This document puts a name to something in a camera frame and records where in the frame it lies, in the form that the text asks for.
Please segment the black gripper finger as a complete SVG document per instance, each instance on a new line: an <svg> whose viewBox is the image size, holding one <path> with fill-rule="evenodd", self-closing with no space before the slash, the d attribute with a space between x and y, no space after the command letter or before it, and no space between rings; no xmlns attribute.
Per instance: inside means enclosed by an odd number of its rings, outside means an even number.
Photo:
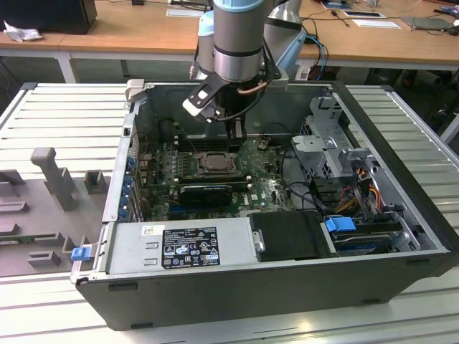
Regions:
<svg viewBox="0 0 459 344"><path fill-rule="evenodd" d="M242 120L233 120L227 126L227 148L238 151L246 141L246 130Z"/></svg>

